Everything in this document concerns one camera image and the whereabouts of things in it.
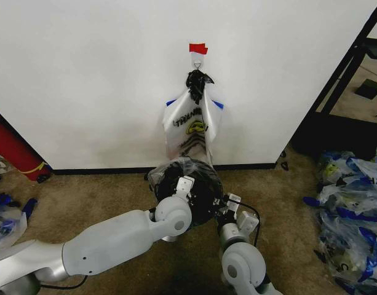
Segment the wire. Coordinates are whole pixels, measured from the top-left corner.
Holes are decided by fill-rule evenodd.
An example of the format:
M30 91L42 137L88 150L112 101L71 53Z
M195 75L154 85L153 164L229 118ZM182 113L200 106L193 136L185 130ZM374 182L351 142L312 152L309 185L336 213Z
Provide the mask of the wire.
M258 243L258 237L260 235L260 229L261 229L261 216L260 216L259 212L254 207L247 205L245 203L238 202L238 201L235 201L235 200L232 200L232 199L229 199L229 201L232 202L232 203L242 205L243 207L247 207L247 208L251 209L252 211L254 211L255 214L257 215L259 222L258 222L258 226L256 227L256 233L255 233L255 239L254 239L254 246L256 246L256 244Z
M46 288L46 289L57 289L57 290L72 290L72 289L76 289L78 287L80 287L81 285L84 284L84 282L86 281L88 275L85 275L84 278L83 278L83 281L81 281L79 284L75 285L75 286L50 286L50 285L42 285L41 284L41 288Z

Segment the brown carpet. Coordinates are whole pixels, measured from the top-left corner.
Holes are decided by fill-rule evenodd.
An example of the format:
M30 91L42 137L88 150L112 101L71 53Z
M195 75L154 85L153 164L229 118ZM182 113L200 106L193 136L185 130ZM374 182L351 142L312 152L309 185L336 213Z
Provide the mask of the brown carpet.
M278 290L284 295L345 294L313 253L319 230L313 210L301 201L315 195L315 163L290 148L286 160L289 171L279 165L275 170L221 171L224 191L241 196L260 212L258 248ZM12 171L3 175L0 192L23 203L39 200L20 242L65 242L96 222L156 204L143 174L53 176L37 184ZM155 243L144 255L89 277L78 289L42 289L40 294L233 294L220 280L218 250L216 224L210 221L175 243Z

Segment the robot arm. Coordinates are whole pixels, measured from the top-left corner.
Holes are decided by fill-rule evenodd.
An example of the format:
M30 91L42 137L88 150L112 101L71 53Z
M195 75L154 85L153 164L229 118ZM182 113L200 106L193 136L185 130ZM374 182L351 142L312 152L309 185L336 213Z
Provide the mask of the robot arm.
M229 199L240 202L240 197L229 194ZM282 295L266 275L266 264L257 248L249 244L249 235L259 220L246 211L236 219L238 205L227 203L228 209L218 217L223 274L227 285L238 295Z
M36 294L39 281L96 275L148 251L165 236L184 233L191 210L183 197L163 199L155 212L133 210L95 224L64 244L27 241L0 251L0 291Z

